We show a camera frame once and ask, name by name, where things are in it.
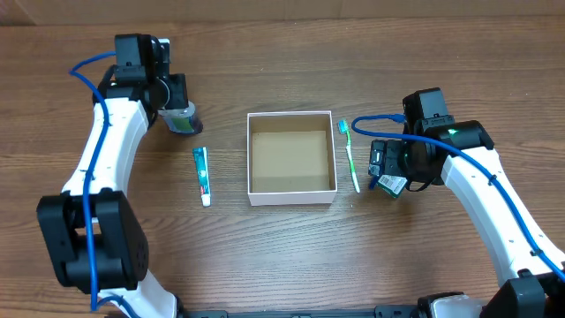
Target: wooden table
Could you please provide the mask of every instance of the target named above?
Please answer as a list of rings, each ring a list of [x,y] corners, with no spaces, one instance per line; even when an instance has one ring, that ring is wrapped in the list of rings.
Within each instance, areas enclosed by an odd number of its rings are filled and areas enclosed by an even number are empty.
[[[128,191],[150,269],[190,309],[366,308],[453,290],[489,299],[498,288],[447,188],[398,200],[366,190],[370,137],[352,135],[361,194],[336,134],[331,206],[251,208],[248,112],[332,110],[335,122],[351,121],[401,112],[406,95],[441,87],[457,120],[487,129],[515,189],[565,248],[564,18],[2,27],[0,316],[88,316],[88,296],[55,278],[35,207],[60,191],[91,129],[91,94],[66,71],[130,32],[170,38],[172,71],[186,73],[205,126],[185,138],[158,122],[141,142]],[[97,81],[108,63],[84,73]],[[211,208],[201,205],[191,153],[202,146]]]

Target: box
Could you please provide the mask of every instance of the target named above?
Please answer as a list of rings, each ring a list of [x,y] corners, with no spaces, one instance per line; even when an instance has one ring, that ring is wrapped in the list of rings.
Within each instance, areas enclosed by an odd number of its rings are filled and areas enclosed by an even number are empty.
[[[247,114],[252,206],[331,203],[337,193],[331,111]]]

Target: wood grain surface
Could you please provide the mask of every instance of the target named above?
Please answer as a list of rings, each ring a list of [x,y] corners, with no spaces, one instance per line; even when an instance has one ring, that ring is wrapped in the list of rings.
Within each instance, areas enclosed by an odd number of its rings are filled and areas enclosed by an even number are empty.
[[[35,207],[60,191],[91,129],[91,94],[66,71],[128,32],[170,38],[171,69],[186,73],[205,126],[185,138],[159,121],[139,146],[128,190],[150,269],[190,309],[367,308],[454,290],[489,299],[498,289],[483,243],[447,188],[398,200],[366,190],[370,137],[352,134],[361,194],[334,127],[331,206],[250,207],[249,112],[332,110],[335,122],[351,121],[400,112],[406,95],[441,87],[457,120],[477,119],[490,133],[524,203],[565,248],[565,18],[2,27],[2,317],[90,315],[88,296],[58,284]],[[97,81],[107,65],[84,73]],[[202,146],[210,208],[201,205],[191,152]]]

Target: blue toothpaste tube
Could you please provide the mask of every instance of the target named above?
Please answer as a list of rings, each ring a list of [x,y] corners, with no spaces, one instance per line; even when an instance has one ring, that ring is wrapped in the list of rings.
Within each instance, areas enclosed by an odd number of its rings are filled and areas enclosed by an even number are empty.
[[[206,147],[195,148],[192,150],[194,162],[196,163],[196,173],[200,183],[200,198],[202,205],[210,206],[210,182],[208,179],[208,151]]]

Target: toothbrush head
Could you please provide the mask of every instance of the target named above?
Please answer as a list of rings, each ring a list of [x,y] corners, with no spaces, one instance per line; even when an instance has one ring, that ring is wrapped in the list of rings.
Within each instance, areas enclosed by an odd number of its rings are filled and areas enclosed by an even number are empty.
[[[350,130],[345,119],[340,120],[337,123],[337,127],[339,128],[339,133],[347,133]]]

